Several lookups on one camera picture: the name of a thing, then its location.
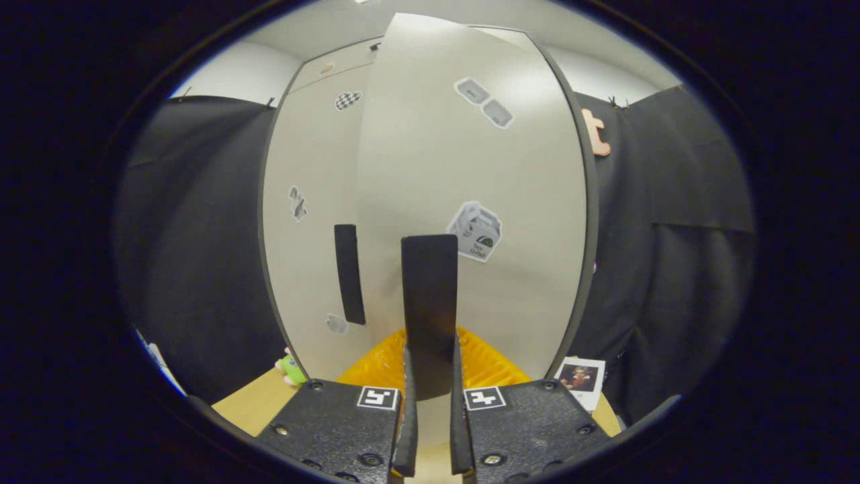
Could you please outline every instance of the cabinet door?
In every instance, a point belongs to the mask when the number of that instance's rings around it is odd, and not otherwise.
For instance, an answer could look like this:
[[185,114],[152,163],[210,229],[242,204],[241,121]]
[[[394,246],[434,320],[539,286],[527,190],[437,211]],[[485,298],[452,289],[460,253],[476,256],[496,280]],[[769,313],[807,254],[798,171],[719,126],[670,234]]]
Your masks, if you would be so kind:
[[[369,65],[330,76],[284,99],[269,146],[262,231],[269,280],[291,346],[310,376],[334,380],[371,349],[366,326],[329,329],[344,317],[335,224],[354,224],[355,170],[365,98],[339,110],[343,93],[366,91]],[[295,186],[307,215],[296,222]]]
[[[537,49],[397,14],[367,81],[356,180],[361,285],[372,340],[403,327],[400,239],[445,233],[464,202],[501,220],[486,263],[460,257],[457,322],[531,378],[568,326],[585,246],[586,189],[568,102]],[[498,127],[455,83],[511,115]]]

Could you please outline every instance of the paper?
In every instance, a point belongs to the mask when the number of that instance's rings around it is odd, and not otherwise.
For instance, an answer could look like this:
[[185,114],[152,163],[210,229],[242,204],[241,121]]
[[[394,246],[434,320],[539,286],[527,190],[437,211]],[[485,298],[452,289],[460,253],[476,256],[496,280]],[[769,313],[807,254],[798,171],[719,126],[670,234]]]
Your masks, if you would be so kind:
[[605,366],[603,360],[566,357],[556,372],[556,379],[591,413],[600,400]]

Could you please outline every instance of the green plush toy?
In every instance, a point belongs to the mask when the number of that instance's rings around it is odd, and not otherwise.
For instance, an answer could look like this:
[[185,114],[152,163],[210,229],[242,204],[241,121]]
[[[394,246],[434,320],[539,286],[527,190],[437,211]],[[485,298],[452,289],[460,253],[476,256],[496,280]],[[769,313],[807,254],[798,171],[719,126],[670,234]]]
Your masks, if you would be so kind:
[[304,377],[304,373],[302,373],[302,370],[298,367],[296,359],[290,354],[290,349],[286,348],[285,351],[286,356],[274,362],[275,368],[279,368],[286,373],[286,376],[284,376],[284,382],[289,385],[293,385],[293,387],[297,387],[302,383],[307,382],[308,379]]

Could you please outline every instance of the black backdrop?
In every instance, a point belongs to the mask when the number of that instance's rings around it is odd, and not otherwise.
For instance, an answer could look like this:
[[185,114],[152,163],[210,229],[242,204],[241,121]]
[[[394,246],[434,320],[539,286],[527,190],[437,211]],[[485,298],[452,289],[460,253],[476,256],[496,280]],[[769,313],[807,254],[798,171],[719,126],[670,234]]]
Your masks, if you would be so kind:
[[210,404],[284,355],[257,235],[273,118],[238,99],[166,102],[133,147],[116,202],[128,317],[180,385]]
[[753,207],[742,164],[685,86],[618,107],[577,95],[604,122],[597,272],[569,355],[607,361],[628,425],[688,393],[716,360],[753,276]]

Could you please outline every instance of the portrait photo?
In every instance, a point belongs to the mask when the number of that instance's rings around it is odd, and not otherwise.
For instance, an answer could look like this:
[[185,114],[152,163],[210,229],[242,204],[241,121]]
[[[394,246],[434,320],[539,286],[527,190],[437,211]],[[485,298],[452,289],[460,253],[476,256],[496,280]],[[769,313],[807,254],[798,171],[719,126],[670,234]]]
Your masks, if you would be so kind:
[[565,388],[576,392],[593,392],[600,368],[566,363],[558,380]]

